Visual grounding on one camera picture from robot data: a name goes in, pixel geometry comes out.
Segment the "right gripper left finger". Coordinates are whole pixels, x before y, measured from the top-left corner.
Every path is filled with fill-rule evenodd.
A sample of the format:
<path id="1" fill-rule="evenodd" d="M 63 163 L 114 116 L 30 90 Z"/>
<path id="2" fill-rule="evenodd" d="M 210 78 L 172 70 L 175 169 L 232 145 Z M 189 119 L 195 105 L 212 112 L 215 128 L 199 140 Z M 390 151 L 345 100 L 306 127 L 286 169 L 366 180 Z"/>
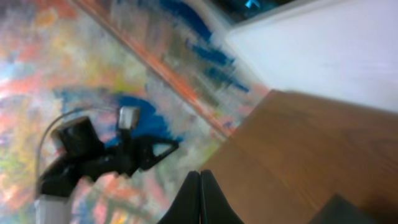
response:
<path id="1" fill-rule="evenodd" d="M 166 214 L 158 224 L 200 223 L 200 175 L 190 171 Z"/>

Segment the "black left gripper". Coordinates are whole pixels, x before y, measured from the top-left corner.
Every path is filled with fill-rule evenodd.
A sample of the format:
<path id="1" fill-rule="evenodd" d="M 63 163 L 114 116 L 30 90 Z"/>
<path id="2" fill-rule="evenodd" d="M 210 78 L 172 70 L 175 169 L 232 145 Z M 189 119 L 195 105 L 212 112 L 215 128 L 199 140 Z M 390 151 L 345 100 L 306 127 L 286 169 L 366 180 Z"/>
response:
<path id="1" fill-rule="evenodd" d="M 117 146 L 85 159 L 77 169 L 82 177 L 101 177 L 110 172 L 130 177 L 139 169 L 151 169 L 178 148 L 179 142 L 173 139 L 151 135 L 132 137 L 129 131 L 121 131 Z"/>

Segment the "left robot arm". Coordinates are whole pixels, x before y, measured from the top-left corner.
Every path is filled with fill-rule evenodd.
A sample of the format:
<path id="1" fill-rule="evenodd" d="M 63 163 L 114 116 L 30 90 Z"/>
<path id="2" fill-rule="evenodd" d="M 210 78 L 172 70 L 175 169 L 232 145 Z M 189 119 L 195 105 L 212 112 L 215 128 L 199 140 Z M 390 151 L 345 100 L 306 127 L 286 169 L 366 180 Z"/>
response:
<path id="1" fill-rule="evenodd" d="M 148 134 L 133 137 L 136 123 L 133 115 L 120 120 L 119 142 L 109 147 L 100 141 L 87 116 L 59 126 L 55 137 L 66 153 L 39 177 L 38 194 L 68 200 L 83 177 L 93 182 L 112 172 L 130 177 L 139 169 L 149 170 L 179 148 L 173 139 Z"/>

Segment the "dark green box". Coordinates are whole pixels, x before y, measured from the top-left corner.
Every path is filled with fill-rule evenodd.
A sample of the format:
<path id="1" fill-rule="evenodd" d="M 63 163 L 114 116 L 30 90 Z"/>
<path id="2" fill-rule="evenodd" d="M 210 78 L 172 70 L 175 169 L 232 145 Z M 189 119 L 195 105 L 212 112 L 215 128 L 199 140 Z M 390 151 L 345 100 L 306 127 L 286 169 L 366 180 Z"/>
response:
<path id="1" fill-rule="evenodd" d="M 340 195 L 334 195 L 308 224 L 376 224 L 358 207 Z"/>

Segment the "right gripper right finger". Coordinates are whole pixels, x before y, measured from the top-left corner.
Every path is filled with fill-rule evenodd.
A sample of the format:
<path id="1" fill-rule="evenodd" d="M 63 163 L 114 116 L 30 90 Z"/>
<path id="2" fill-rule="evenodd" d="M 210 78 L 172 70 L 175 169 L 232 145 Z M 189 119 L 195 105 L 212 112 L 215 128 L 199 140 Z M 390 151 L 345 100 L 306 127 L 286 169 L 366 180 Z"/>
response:
<path id="1" fill-rule="evenodd" d="M 231 208 L 211 170 L 200 174 L 201 224 L 243 224 Z"/>

